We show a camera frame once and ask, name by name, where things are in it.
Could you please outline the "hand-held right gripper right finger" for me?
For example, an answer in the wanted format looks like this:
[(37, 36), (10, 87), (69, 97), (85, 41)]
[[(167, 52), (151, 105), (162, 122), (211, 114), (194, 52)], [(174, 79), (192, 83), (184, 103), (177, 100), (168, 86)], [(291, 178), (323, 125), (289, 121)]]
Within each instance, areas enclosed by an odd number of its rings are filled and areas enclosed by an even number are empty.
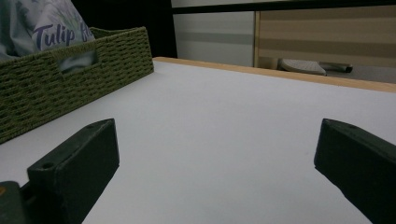
[(396, 224), (396, 146), (334, 119), (321, 122), (315, 168), (373, 224)]

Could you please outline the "pale floral printed packet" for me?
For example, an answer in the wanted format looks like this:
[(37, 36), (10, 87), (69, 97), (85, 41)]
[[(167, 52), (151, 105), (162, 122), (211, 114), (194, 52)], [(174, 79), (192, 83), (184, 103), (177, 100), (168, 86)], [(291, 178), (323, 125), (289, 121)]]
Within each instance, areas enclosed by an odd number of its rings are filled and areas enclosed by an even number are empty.
[(0, 0), (0, 61), (92, 40), (71, 0)]

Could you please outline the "green woven basket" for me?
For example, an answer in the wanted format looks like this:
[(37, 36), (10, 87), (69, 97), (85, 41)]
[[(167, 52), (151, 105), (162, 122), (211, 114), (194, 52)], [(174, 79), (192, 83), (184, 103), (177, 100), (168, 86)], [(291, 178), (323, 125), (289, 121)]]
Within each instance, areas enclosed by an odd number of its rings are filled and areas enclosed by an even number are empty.
[[(0, 145), (154, 71), (146, 28), (91, 31), (93, 41), (0, 62)], [(96, 63), (60, 70), (60, 60), (90, 51)]]

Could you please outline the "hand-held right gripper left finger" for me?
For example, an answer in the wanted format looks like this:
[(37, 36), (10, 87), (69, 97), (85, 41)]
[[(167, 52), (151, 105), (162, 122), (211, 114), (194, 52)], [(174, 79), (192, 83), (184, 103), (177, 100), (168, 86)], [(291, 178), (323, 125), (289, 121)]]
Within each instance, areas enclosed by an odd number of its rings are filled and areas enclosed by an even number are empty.
[(82, 224), (120, 166), (114, 119), (89, 124), (27, 169), (38, 224)]

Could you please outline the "grey flat stand base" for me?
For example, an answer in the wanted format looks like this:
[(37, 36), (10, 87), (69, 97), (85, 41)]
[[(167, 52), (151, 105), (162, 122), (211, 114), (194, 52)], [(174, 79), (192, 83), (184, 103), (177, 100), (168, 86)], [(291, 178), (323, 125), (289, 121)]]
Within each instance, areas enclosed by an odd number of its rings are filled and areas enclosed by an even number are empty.
[(334, 68), (340, 72), (351, 73), (352, 64), (345, 63), (324, 63), (305, 60), (280, 59), (279, 67), (289, 72), (304, 73), (311, 75), (327, 75), (327, 70)]

